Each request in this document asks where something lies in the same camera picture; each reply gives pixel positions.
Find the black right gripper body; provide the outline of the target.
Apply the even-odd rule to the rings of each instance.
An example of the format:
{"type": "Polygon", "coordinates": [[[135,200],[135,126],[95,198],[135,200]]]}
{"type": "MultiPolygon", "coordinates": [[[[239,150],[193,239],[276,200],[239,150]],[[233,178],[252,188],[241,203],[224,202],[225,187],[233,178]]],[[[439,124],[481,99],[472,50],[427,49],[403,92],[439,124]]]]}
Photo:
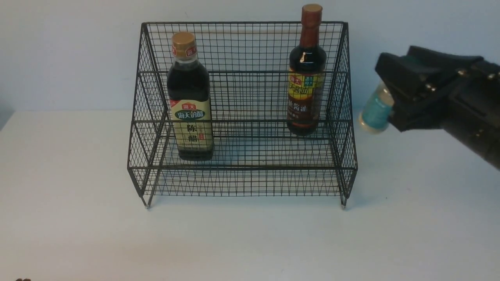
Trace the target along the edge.
{"type": "Polygon", "coordinates": [[[499,65],[481,60],[458,73],[441,128],[499,169],[499,65]]]}

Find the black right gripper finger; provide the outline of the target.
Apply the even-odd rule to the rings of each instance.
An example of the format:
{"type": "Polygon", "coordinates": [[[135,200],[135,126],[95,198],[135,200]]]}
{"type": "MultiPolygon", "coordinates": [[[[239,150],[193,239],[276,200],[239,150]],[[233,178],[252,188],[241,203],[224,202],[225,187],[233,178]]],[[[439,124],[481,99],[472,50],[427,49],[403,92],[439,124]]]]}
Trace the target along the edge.
{"type": "Polygon", "coordinates": [[[470,75],[485,76],[484,58],[476,55],[454,55],[419,46],[410,46],[406,66],[408,76],[429,76],[442,71],[463,71],[470,75]]]}
{"type": "Polygon", "coordinates": [[[398,131],[437,130],[445,117],[450,85],[457,71],[442,71],[429,76],[408,76],[411,57],[381,53],[375,71],[395,101],[389,123],[398,131]]]}

